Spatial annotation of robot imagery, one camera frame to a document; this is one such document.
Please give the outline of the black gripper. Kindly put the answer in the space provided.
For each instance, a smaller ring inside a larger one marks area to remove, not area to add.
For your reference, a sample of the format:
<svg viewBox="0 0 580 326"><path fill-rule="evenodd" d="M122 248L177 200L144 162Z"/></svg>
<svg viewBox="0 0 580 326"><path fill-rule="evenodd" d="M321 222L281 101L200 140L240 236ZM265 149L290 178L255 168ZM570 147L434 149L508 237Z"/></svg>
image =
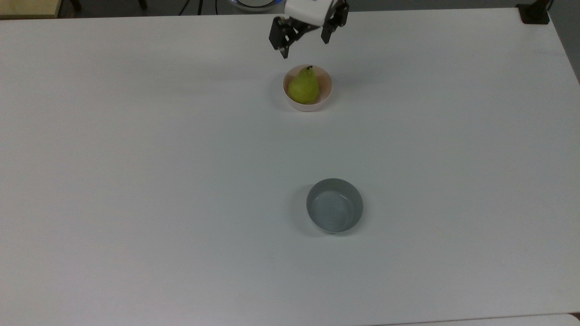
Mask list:
<svg viewBox="0 0 580 326"><path fill-rule="evenodd" d="M290 46L311 30L322 28L321 39L328 44L332 34L346 25L349 10L345 0L287 0L284 14L289 17L273 18L268 39L284 59Z"/></svg>

